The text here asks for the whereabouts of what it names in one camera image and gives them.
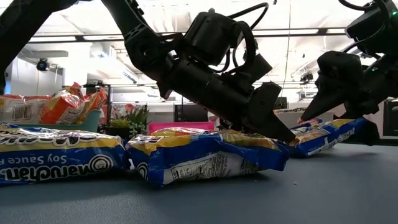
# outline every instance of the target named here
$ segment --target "blue table surface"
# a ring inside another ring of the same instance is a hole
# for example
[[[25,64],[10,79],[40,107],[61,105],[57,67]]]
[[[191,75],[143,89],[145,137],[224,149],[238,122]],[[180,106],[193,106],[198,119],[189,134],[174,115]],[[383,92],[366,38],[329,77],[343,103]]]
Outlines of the blue table surface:
[[[137,175],[0,189],[0,223],[398,223],[398,147],[338,144],[230,179],[152,189]]]

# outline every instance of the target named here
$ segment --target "ceiling panel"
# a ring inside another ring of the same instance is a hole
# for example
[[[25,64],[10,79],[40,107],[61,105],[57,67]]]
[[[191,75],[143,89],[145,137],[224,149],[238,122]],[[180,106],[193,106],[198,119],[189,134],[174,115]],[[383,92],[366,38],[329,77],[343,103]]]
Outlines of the ceiling panel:
[[[273,5],[274,0],[268,0],[270,8],[256,29],[286,29],[308,27],[344,27],[357,18],[361,12],[342,6],[338,0],[283,0]],[[214,8],[216,12],[230,15],[247,7],[259,4],[258,0],[141,0],[138,1],[145,12],[144,17],[148,24],[157,32],[186,31],[193,18],[202,11]],[[362,5],[368,0],[351,0],[350,2]],[[261,10],[256,10],[237,18],[251,24]],[[118,34],[120,33],[111,14],[100,0],[79,2],[64,11],[57,12],[70,21],[79,31],[86,34]],[[44,26],[56,23],[51,17]],[[53,32],[59,32],[52,26]]]
[[[36,35],[82,34],[82,31],[61,14],[52,14],[37,31]]]

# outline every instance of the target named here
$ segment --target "cable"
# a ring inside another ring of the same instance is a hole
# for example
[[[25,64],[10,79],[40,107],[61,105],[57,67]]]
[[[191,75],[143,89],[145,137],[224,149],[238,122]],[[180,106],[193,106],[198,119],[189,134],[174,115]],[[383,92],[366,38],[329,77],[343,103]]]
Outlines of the cable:
[[[253,29],[253,28],[255,28],[255,27],[258,25],[258,23],[261,21],[261,19],[266,15],[266,13],[267,13],[267,11],[268,11],[268,8],[269,8],[268,3],[266,3],[266,2],[260,3],[260,4],[258,4],[258,5],[255,5],[255,6],[252,6],[252,7],[250,7],[250,8],[247,8],[247,9],[245,9],[245,10],[242,10],[242,11],[240,11],[240,12],[234,13],[234,14],[228,16],[228,17],[231,18],[231,19],[234,19],[234,18],[237,18],[237,17],[239,17],[239,16],[243,16],[243,15],[249,13],[249,12],[252,12],[252,11],[254,11],[254,10],[260,9],[260,8],[262,8],[262,7],[264,7],[263,12],[262,12],[261,15],[258,17],[258,19],[257,19],[256,21],[254,21],[253,25],[250,26],[250,28]]]
[[[343,50],[343,52],[344,52],[344,53],[347,53],[349,50],[353,49],[354,47],[357,47],[359,44],[362,44],[362,43],[365,42],[365,41],[369,41],[369,40],[373,39],[374,37],[376,37],[377,35],[379,35],[379,34],[384,30],[385,27],[386,27],[386,25],[383,24],[374,34],[370,35],[369,37],[367,37],[367,38],[365,38],[365,39],[363,39],[363,40],[360,40],[360,41],[358,41],[358,42],[354,42],[354,43],[350,44],[349,46],[347,46],[347,47]]]
[[[282,90],[280,91],[280,97],[284,92],[286,77],[287,77],[287,62],[289,60],[289,48],[290,48],[290,28],[292,26],[292,0],[289,0],[289,34],[287,36],[287,50],[286,50],[286,64],[285,64],[285,78],[282,84]]]
[[[262,20],[262,18],[264,18],[264,16],[266,15],[267,11],[268,11],[268,3],[266,3],[266,6],[264,6],[264,10],[263,12],[260,14],[260,16],[256,19],[256,21],[253,22],[253,24],[250,26],[251,29],[254,29],[258,23],[260,23],[260,21]]]
[[[236,49],[237,48],[238,47],[235,47],[234,50],[232,51],[232,61],[233,61],[235,67],[239,66],[238,62],[236,61]]]
[[[380,26],[380,28],[379,28],[375,33],[373,33],[372,35],[370,35],[369,37],[367,37],[367,38],[365,38],[365,39],[363,39],[363,40],[360,40],[360,41],[358,41],[358,42],[354,42],[354,43],[350,44],[348,47],[346,47],[346,48],[343,50],[344,53],[347,53],[349,50],[351,50],[351,49],[354,48],[354,47],[357,47],[359,44],[362,44],[362,43],[364,43],[364,42],[366,42],[366,41],[369,41],[369,40],[371,40],[371,39],[377,37],[377,36],[378,36],[380,33],[382,33],[382,32],[384,31],[384,29],[388,26],[388,23],[389,23],[389,20],[390,20],[390,15],[389,15],[389,13],[388,13],[388,9],[387,9],[386,4],[384,3],[383,0],[374,0],[374,1],[375,1],[375,3],[376,3],[375,6],[379,7],[380,12],[381,12],[382,16],[384,17],[384,18],[383,18],[383,19],[384,19],[384,22],[383,22],[382,26]]]
[[[357,6],[357,5],[349,3],[346,0],[338,0],[338,2],[340,2],[340,4],[344,5],[345,7],[348,7],[350,9],[354,9],[357,11],[367,11],[367,10],[376,8],[376,5],[374,5],[374,4],[370,5],[370,6]]]
[[[225,71],[229,68],[229,65],[230,65],[230,63],[231,63],[231,49],[229,49],[229,50],[226,52],[225,57],[226,57],[226,58],[225,58],[225,64],[224,64],[223,69],[221,69],[221,70],[215,70],[215,69],[211,68],[211,70],[212,70],[213,72],[215,72],[215,73],[221,73],[221,72],[225,72]]]
[[[249,67],[253,64],[256,58],[256,40],[254,39],[253,32],[249,25],[244,21],[236,22],[236,25],[241,29],[244,41],[246,42],[246,50],[247,50],[247,59],[243,65],[233,68],[228,73],[238,72],[246,67]]]

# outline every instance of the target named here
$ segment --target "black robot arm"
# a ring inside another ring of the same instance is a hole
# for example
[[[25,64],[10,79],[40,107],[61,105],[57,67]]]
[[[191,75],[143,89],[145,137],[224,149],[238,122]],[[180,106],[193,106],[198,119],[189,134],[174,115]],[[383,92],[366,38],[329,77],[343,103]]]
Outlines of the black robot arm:
[[[375,0],[365,6],[354,6],[345,0],[343,5],[364,14],[347,28],[354,44],[343,52],[329,51],[318,58],[319,77],[315,84],[318,93],[310,103],[302,120],[312,119],[344,104],[342,118],[360,118],[379,111],[378,104],[388,97],[398,97],[398,10],[392,0]],[[358,55],[347,51],[358,47],[377,60],[361,65]]]
[[[214,10],[201,12],[184,36],[161,36],[148,26],[135,0],[102,2],[122,32],[131,62],[157,81],[163,98],[168,98],[174,90],[233,123],[238,131],[259,133],[285,142],[295,138],[273,113],[281,87],[271,82],[257,89],[252,86],[272,69],[260,54],[256,55],[256,41],[251,31],[267,12],[267,3],[228,17]],[[7,52],[0,69],[5,71],[51,13],[75,3],[76,0],[14,0],[0,16],[0,43]],[[264,8],[263,13],[252,26],[234,20],[259,8]],[[243,39],[247,48],[244,64],[226,71],[230,49],[236,49]],[[216,71],[209,67],[219,65],[225,56],[224,69]],[[0,87],[4,88],[4,80],[0,81]]]

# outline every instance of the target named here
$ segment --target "blue noodle package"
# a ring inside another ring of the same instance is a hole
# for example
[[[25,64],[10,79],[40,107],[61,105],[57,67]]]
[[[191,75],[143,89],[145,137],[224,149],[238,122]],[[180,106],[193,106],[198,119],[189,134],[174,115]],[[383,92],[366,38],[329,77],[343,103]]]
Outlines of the blue noodle package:
[[[291,131],[296,135],[296,140],[290,143],[292,156],[308,157],[332,148],[335,144],[358,133],[367,122],[369,121],[364,118],[336,119],[321,124],[304,124],[292,128]]]
[[[289,159],[288,150],[277,141],[234,131],[189,130],[184,135],[183,128],[169,129],[153,136],[138,135],[126,149],[140,175],[158,186],[266,169],[282,171]]]
[[[136,136],[126,149],[140,175],[162,186],[176,180],[283,171],[290,156],[308,157],[329,149],[356,134],[365,122],[360,118],[306,123],[292,129],[296,139],[290,144],[235,131],[167,128]]]
[[[129,168],[119,137],[0,125],[0,185],[36,183]]]

